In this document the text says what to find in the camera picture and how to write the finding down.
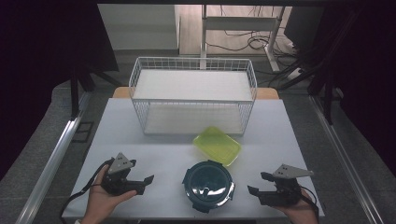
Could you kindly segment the black curtain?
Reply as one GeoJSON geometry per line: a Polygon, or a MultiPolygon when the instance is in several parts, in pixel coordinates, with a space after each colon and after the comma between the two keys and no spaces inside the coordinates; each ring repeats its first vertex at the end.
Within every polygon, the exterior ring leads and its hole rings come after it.
{"type": "Polygon", "coordinates": [[[117,71],[96,0],[0,0],[0,179],[77,70],[117,71]]]}
{"type": "Polygon", "coordinates": [[[320,37],[340,33],[349,13],[356,19],[308,92],[317,92],[332,77],[344,94],[346,115],[396,175],[396,0],[356,1],[325,9],[320,37]]]}

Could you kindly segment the white wire shelf rack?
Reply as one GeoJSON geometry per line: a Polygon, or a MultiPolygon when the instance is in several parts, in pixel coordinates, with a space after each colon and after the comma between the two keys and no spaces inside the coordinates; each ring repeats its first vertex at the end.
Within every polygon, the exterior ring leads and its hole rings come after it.
{"type": "Polygon", "coordinates": [[[145,134],[242,134],[257,80],[249,59],[139,57],[129,93],[145,134]]]}

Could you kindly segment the black stand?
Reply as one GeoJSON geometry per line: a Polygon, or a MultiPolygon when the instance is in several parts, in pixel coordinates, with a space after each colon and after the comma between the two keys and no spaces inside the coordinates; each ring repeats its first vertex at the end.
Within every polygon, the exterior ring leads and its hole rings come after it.
{"type": "Polygon", "coordinates": [[[323,111],[324,118],[332,124],[332,89],[334,87],[334,62],[337,60],[337,54],[347,38],[349,30],[358,18],[360,12],[357,9],[349,9],[339,25],[333,28],[323,43],[306,53],[304,59],[299,63],[304,63],[308,59],[317,56],[317,62],[308,66],[297,77],[280,85],[279,91],[286,90],[308,78],[312,78],[306,92],[309,95],[316,96],[321,90],[324,90],[323,111]]]}
{"type": "Polygon", "coordinates": [[[93,65],[87,63],[77,63],[73,65],[70,71],[71,120],[75,120],[78,117],[78,113],[81,111],[78,85],[81,85],[84,91],[94,91],[95,84],[92,80],[91,74],[97,75],[99,78],[105,80],[115,87],[121,86],[121,83],[114,77],[111,77],[93,65]]]}

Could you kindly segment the white power strip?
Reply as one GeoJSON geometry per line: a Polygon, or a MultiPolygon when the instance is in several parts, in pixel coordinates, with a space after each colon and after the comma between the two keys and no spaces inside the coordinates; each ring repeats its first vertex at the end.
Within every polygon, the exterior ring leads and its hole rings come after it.
{"type": "Polygon", "coordinates": [[[293,79],[297,78],[302,72],[303,72],[303,70],[301,68],[296,68],[294,71],[292,71],[288,75],[288,80],[293,80],[293,79]]]}

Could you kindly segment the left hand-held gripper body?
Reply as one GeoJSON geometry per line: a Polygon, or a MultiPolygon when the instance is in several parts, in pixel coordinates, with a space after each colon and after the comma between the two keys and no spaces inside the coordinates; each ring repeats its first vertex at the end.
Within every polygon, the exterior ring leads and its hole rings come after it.
{"type": "Polygon", "coordinates": [[[134,183],[127,180],[127,176],[134,167],[135,160],[129,161],[122,153],[112,160],[101,183],[101,187],[114,196],[135,190],[134,183]]]}

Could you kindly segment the wooden table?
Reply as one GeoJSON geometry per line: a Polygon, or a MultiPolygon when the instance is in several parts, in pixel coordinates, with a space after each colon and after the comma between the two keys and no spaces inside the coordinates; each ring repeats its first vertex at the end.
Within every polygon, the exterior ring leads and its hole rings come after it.
{"type": "MultiPolygon", "coordinates": [[[[129,98],[128,87],[118,87],[114,90],[113,98],[129,98]]],[[[278,92],[273,88],[258,88],[256,98],[258,100],[278,100],[278,92]]]]}

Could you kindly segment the round container with dark lid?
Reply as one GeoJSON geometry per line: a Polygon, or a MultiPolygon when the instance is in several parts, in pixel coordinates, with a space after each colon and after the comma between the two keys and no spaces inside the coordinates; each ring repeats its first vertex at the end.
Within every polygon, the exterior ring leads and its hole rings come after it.
{"type": "Polygon", "coordinates": [[[235,183],[228,170],[216,161],[201,161],[186,171],[182,184],[192,208],[209,213],[233,199],[235,183]]]}

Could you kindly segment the person's left hand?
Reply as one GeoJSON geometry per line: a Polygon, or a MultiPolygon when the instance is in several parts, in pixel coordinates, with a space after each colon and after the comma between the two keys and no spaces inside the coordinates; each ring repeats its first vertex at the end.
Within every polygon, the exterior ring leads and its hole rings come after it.
{"type": "Polygon", "coordinates": [[[112,214],[114,209],[120,203],[130,200],[137,194],[135,190],[125,192],[119,196],[108,194],[101,187],[101,183],[107,169],[108,166],[105,165],[98,173],[93,185],[90,187],[86,211],[84,217],[80,221],[80,224],[100,224],[112,214]]]}

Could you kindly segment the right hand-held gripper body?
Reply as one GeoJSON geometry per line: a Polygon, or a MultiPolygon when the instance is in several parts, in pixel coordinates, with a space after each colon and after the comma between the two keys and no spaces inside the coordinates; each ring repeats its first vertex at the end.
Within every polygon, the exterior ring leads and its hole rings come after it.
{"type": "Polygon", "coordinates": [[[259,197],[262,205],[289,206],[300,201],[301,187],[298,177],[313,175],[313,171],[304,170],[287,164],[280,165],[272,175],[275,178],[275,191],[264,191],[259,197]]]}

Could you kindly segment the white metal desk frame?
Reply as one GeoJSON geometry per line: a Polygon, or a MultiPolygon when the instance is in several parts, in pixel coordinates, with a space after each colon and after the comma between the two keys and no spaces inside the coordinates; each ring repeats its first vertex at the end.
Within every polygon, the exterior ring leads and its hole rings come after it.
{"type": "Polygon", "coordinates": [[[200,46],[200,57],[206,57],[206,32],[210,31],[255,31],[269,32],[268,43],[263,47],[273,72],[279,72],[279,66],[274,55],[274,44],[280,24],[283,19],[285,7],[282,7],[275,17],[209,17],[207,16],[207,5],[202,5],[202,40],[200,46]]]}

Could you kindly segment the aluminium rail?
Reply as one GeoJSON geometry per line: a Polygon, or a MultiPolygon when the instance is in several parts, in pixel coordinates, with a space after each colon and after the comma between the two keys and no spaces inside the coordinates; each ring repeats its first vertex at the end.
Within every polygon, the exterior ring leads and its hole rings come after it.
{"type": "Polygon", "coordinates": [[[87,109],[91,96],[92,95],[89,92],[82,93],[80,99],[78,100],[78,111],[76,116],[73,119],[67,121],[55,148],[52,150],[52,153],[40,177],[36,181],[35,187],[33,188],[29,198],[22,208],[15,224],[33,223],[40,205],[42,204],[45,195],[50,188],[50,184],[60,167],[66,150],[72,141],[78,125],[80,124],[81,118],[87,109]]]}
{"type": "Polygon", "coordinates": [[[334,153],[338,157],[338,160],[343,167],[346,177],[353,191],[355,192],[356,197],[361,204],[361,208],[368,218],[368,221],[370,224],[385,224],[383,218],[378,212],[377,206],[375,205],[371,194],[369,193],[369,190],[364,186],[355,166],[347,155],[346,149],[340,140],[339,135],[330,122],[326,120],[324,116],[324,108],[321,105],[319,98],[315,96],[309,96],[309,100],[314,107],[318,119],[332,144],[334,153]]]}

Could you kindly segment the white cabinet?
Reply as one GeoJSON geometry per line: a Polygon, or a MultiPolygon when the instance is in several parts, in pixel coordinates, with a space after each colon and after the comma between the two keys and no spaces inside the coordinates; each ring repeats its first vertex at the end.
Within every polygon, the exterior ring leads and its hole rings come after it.
{"type": "Polygon", "coordinates": [[[98,8],[114,50],[178,49],[178,6],[99,4],[98,8]]]}

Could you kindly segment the black square floor frame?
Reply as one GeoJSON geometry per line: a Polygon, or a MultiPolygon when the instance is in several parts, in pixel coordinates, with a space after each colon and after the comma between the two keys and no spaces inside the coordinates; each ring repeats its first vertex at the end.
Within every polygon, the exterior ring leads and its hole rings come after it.
{"type": "Polygon", "coordinates": [[[77,130],[72,138],[73,143],[87,143],[93,128],[93,121],[84,121],[78,125],[77,130]]]}

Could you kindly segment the person's right hand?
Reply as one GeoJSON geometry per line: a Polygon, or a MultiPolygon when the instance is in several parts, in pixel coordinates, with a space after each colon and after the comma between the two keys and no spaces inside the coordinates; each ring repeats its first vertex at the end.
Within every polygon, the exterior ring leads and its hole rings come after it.
{"type": "Polygon", "coordinates": [[[284,213],[292,224],[318,224],[315,210],[304,200],[289,207],[275,206],[275,209],[284,213]]]}

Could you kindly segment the yellow-green plastic tray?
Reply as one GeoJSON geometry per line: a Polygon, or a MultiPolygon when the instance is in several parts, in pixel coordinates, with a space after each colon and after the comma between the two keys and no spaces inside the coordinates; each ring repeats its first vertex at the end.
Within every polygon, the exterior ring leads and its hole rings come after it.
{"type": "Polygon", "coordinates": [[[207,127],[199,133],[192,143],[200,149],[210,160],[230,166],[238,157],[242,147],[217,127],[207,127]]]}

